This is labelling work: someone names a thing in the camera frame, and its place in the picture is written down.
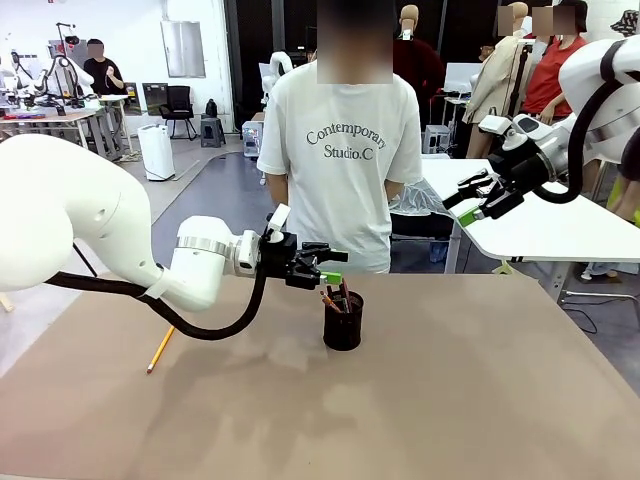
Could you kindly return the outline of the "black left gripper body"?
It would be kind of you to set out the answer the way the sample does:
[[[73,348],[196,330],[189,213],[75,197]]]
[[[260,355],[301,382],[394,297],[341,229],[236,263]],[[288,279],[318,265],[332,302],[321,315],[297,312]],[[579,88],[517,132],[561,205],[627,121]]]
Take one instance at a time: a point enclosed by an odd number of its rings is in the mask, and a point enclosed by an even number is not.
[[[284,232],[283,238],[275,240],[278,232],[264,232],[259,243],[258,280],[282,279],[287,286],[302,286],[303,282],[294,271],[297,254],[297,235]]]

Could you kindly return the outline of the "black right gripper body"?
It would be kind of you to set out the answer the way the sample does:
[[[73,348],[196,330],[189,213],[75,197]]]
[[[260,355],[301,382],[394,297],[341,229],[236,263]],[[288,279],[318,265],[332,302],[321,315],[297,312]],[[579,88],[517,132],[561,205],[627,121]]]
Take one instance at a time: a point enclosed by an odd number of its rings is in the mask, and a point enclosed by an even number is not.
[[[550,179],[546,158],[537,147],[499,148],[488,157],[495,174],[508,191],[529,193]]]

